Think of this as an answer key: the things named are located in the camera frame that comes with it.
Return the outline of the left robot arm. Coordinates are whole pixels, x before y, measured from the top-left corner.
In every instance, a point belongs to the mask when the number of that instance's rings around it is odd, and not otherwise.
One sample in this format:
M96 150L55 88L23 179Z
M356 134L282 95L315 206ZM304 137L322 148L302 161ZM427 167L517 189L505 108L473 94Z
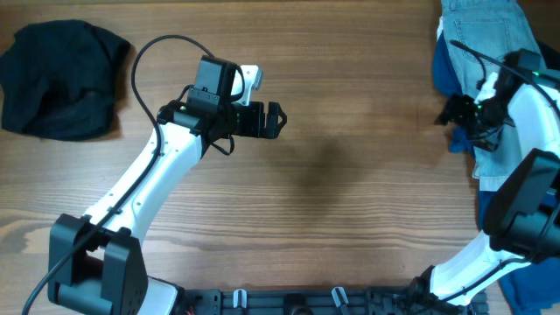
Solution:
M81 217L62 214L49 240L50 302L83 314L183 314L185 291L147 274L142 244L175 185L220 139L274 139L276 102L252 101L263 71L205 56L193 85L157 114L150 141Z

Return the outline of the light blue denim shorts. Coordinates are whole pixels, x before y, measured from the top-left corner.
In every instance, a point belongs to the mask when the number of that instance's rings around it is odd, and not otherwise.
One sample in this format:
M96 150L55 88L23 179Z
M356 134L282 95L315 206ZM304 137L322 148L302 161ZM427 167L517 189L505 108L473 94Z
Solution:
M442 16L438 40L444 41L447 56L464 95L475 99L480 90L478 81L487 74L498 73L499 67L483 61L480 63L468 52L449 44L457 40L469 48L495 60L504 61L508 53L526 49L541 54L529 22L517 1L508 0L442 0ZM479 180L479 189L496 192L521 162L519 155L508 156L500 146L495 153L474 148L475 168L473 177Z

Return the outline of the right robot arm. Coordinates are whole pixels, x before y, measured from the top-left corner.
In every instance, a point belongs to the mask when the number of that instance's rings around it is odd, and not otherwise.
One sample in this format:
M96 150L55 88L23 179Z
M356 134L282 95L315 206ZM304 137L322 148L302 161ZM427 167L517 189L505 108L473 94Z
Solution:
M521 81L507 105L524 158L490 200L482 231L451 260L414 278L406 314L459 314L489 284L559 256L559 79L539 70L539 54L511 52L500 64Z

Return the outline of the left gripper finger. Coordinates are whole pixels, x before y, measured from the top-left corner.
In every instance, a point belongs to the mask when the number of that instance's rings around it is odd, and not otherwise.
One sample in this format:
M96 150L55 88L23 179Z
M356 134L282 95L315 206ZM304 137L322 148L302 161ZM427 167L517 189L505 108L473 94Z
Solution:
M267 112L267 122L268 123L286 123L287 115L282 110L278 102L270 101L268 103Z
M270 122L264 131L264 137L267 139L276 139L278 138L282 128L285 126L286 122Z

